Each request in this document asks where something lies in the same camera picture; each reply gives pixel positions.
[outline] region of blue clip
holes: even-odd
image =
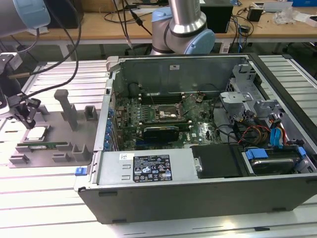
[[[298,147],[298,153],[301,155],[302,159],[306,156],[306,151],[303,147]]]
[[[105,150],[105,151],[109,151],[109,148],[110,148],[110,144],[106,141],[106,142],[104,143],[104,150]]]
[[[87,168],[78,167],[75,171],[75,176],[86,176]]]
[[[270,144],[272,145],[272,146],[277,146],[278,148],[283,148],[283,145],[281,145],[280,143],[279,143],[279,140],[280,140],[280,138],[281,138],[281,135],[282,135],[282,132],[279,130],[279,129],[276,129],[276,128],[273,128],[272,130],[271,130],[271,136],[270,136],[270,139],[269,139],[269,141],[270,141]]]
[[[111,127],[111,126],[112,126],[112,121],[111,121],[111,119],[108,119],[108,120],[107,120],[107,126],[108,126],[108,127]]]
[[[250,149],[246,152],[246,155],[248,160],[268,158],[265,149]]]
[[[112,108],[109,108],[108,115],[109,116],[113,116],[114,115],[114,110]]]

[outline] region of cable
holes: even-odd
[[[252,23],[251,21],[249,21],[249,20],[246,19],[245,17],[239,16],[239,15],[234,15],[233,17],[240,17],[240,18],[244,19],[245,21],[249,22],[249,23],[251,24],[251,26],[252,26],[251,32],[249,32],[249,33],[247,33],[247,34],[242,34],[242,33],[239,32],[239,34],[240,34],[241,36],[245,37],[245,44],[244,44],[244,46],[243,46],[243,48],[242,48],[242,50],[241,50],[241,52],[243,52],[244,49],[245,49],[246,46],[247,46],[248,37],[251,36],[251,35],[253,34],[253,32],[254,32],[254,25],[253,25],[253,23]]]
[[[127,18],[125,16],[125,10],[123,10],[123,20],[124,20],[124,30],[125,33],[127,34],[127,38],[130,39],[129,33],[128,33],[128,27],[127,27]]]
[[[238,53],[240,53],[240,50],[242,50],[242,46],[241,46],[241,37],[240,37],[240,35],[242,35],[242,33],[241,33],[241,27],[240,27],[240,25],[238,24],[238,26],[239,26],[239,37],[238,37],[238,41],[239,41],[239,49],[238,49]]]
[[[127,41],[127,44],[128,44],[128,46],[131,48],[131,50],[133,51],[133,53],[135,54],[134,49],[133,49],[133,47],[132,47],[132,43],[131,43],[131,41],[130,41],[130,38],[129,38],[127,32],[125,32],[125,29],[124,29],[124,27],[123,27],[123,22],[122,22],[122,20],[121,20],[121,16],[120,16],[120,12],[119,12],[117,3],[115,2],[115,0],[112,0],[112,2],[113,2],[113,4],[114,4],[114,7],[115,7],[116,12],[117,12],[117,15],[118,15],[118,17],[119,17],[120,25],[121,25],[121,28],[122,28],[122,31],[123,31],[125,40]]]
[[[213,83],[204,83],[204,84],[202,84],[200,87],[202,87],[202,86],[204,86],[204,85],[211,85],[211,86],[214,87],[216,90],[218,90],[219,92],[221,92],[221,90],[220,90],[217,86],[215,86]]]
[[[19,44],[20,47],[22,47],[23,49],[25,48],[24,45],[22,45],[14,36],[11,35],[11,38]],[[38,63],[39,61],[30,53],[30,52],[26,52],[36,63]]]
[[[70,4],[70,7],[76,12],[76,14],[78,15],[77,13],[77,10],[75,9],[75,7],[69,2],[69,0],[66,0],[68,2],[68,4]],[[77,17],[77,21],[78,21],[78,38],[77,38],[77,42],[76,44],[74,45],[74,48],[68,53],[68,55],[66,55],[61,61],[51,65],[50,67],[47,67],[47,68],[44,68],[44,69],[41,69],[41,70],[38,70],[36,72],[31,72],[30,75],[35,75],[35,74],[40,74],[40,73],[44,73],[44,72],[47,72],[53,68],[56,68],[57,66],[59,66],[60,64],[62,64],[63,62],[65,62],[74,52],[75,50],[77,49],[78,45],[79,45],[79,42],[80,42],[80,38],[81,38],[81,22],[80,22],[80,19],[79,17]]]
[[[251,8],[251,6],[242,8],[240,10],[238,10],[237,15],[240,16],[243,12],[249,11],[249,9]]]
[[[38,42],[39,38],[40,38],[40,29],[38,28],[38,29],[36,29],[36,38],[35,38],[35,41],[33,42],[33,44],[30,45],[29,48],[26,48],[24,50],[18,51],[17,53],[21,54],[21,53],[25,53],[25,52],[30,51],[33,47],[35,47],[35,45]]]
[[[66,2],[68,3],[68,5],[72,8],[72,10],[75,12],[76,16],[77,16],[77,23],[78,23],[78,26],[79,26],[79,33],[78,33],[78,39],[77,39],[77,42],[76,44],[74,43],[73,39],[71,38],[71,36],[69,35],[68,31],[66,30],[66,28],[63,26],[63,24],[61,23],[61,21],[59,20],[58,17],[56,17],[55,13],[52,11],[52,9],[49,7],[48,4],[47,5],[47,8],[48,10],[50,11],[51,15],[53,16],[53,18],[56,20],[56,22],[59,24],[59,26],[64,30],[64,32],[66,33],[66,35],[69,37],[70,41],[72,42],[74,48],[71,52],[74,52],[75,53],[75,58],[76,58],[76,67],[75,67],[75,70],[74,70],[74,73],[73,75],[71,76],[71,78],[69,80],[67,80],[66,82],[64,83],[61,83],[61,84],[58,84],[58,85],[55,85],[55,86],[51,86],[51,87],[48,87],[48,88],[44,88],[44,89],[41,89],[41,90],[38,90],[36,92],[33,92],[27,96],[24,97],[24,99],[27,99],[27,98],[30,98],[30,97],[33,97],[39,93],[43,93],[43,92],[46,92],[46,91],[49,91],[51,89],[55,89],[55,88],[59,88],[59,87],[62,87],[68,83],[70,83],[76,76],[77,74],[77,71],[78,71],[78,67],[79,67],[79,60],[78,60],[78,57],[77,57],[77,46],[79,44],[79,41],[80,41],[80,37],[81,37],[81,22],[80,22],[80,19],[79,19],[79,15],[77,13],[77,10],[75,9],[75,7],[70,3],[69,0],[66,0]]]
[[[113,12],[107,13],[107,14],[103,17],[104,20],[105,20],[105,21],[108,21],[108,22],[120,24],[120,21],[114,21],[114,20],[112,20],[112,19],[107,19],[107,18],[106,18],[107,16],[112,15],[112,14],[113,14]],[[151,12],[150,12],[150,13],[145,13],[145,14],[139,16],[139,18],[141,18],[141,17],[143,17],[143,16],[146,16],[146,15],[150,15],[150,14],[152,14],[152,13],[151,13]],[[127,23],[127,24],[135,23],[135,20],[134,20],[134,18],[131,18],[131,19],[126,20],[126,23]]]
[[[235,36],[234,36],[234,38],[233,38],[233,41],[232,41],[232,43],[231,43],[231,46],[229,47],[229,52],[231,51],[231,49],[232,49],[232,47],[233,47],[233,44],[234,44],[234,42],[235,42],[235,40],[236,40],[236,38],[237,38],[237,36],[238,36],[238,20],[237,20],[237,18],[234,18],[233,15],[231,15],[231,18],[232,18],[232,20],[233,20],[233,22],[234,22],[236,34],[235,34]]]
[[[134,18],[135,22],[136,22],[139,26],[141,26],[144,30],[146,30],[146,32],[147,32],[149,35],[152,35],[152,33],[143,25],[143,21],[140,19],[140,17],[138,17],[138,15],[137,15],[134,11],[132,11],[132,9],[131,9],[131,7],[130,7],[128,1],[127,1],[127,0],[124,0],[124,1],[125,1],[125,3],[127,4],[127,7],[129,8],[129,10],[130,10],[130,12],[131,12],[131,15],[132,15],[132,17]]]

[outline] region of table surface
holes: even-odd
[[[236,14],[241,8],[248,7],[252,0],[241,0],[242,6],[235,6],[233,13]],[[316,14],[317,7],[295,7],[296,10],[302,13]],[[82,40],[105,40],[105,39],[124,39],[122,28],[118,23],[104,21],[104,13],[86,13],[82,21]],[[261,16],[259,22],[254,22],[253,38],[317,38],[317,28],[313,28],[306,23],[296,22],[295,24],[277,25],[273,21],[274,13],[265,13]],[[144,26],[152,31],[151,23],[152,15],[142,17]],[[127,19],[131,19],[131,14],[127,13]],[[243,25],[250,25],[247,21],[239,19],[239,23]],[[41,35],[40,40],[68,40],[66,34],[62,29],[49,29],[48,34]],[[70,35],[77,39],[78,30],[70,29]],[[151,36],[136,23],[128,24],[128,33],[131,39],[150,39]],[[31,41],[34,36],[24,32],[15,35],[18,40]],[[235,36],[234,23],[231,22],[227,33],[216,34],[217,38],[233,38]]]

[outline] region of black box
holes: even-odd
[[[214,33],[227,33],[233,5],[229,0],[204,0],[201,11],[207,17],[207,26]]]
[[[263,12],[263,9],[252,8],[251,7],[249,9],[249,13],[248,13],[247,19],[249,21],[258,22],[260,20],[260,18],[261,18],[262,12]]]
[[[84,17],[84,10],[81,0],[70,0],[70,2],[77,10],[79,19],[81,21]],[[66,29],[78,28],[77,16],[72,8],[68,5],[66,0],[46,0],[45,3],[50,7],[50,9],[54,12],[56,17],[61,21]],[[51,15],[51,13],[50,17],[51,23],[48,25],[48,28],[61,28],[54,17]]]

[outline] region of motherboard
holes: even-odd
[[[120,151],[222,143],[212,124],[214,98],[189,94],[183,95],[178,103],[157,102],[152,97],[144,101],[116,98],[115,124]]]

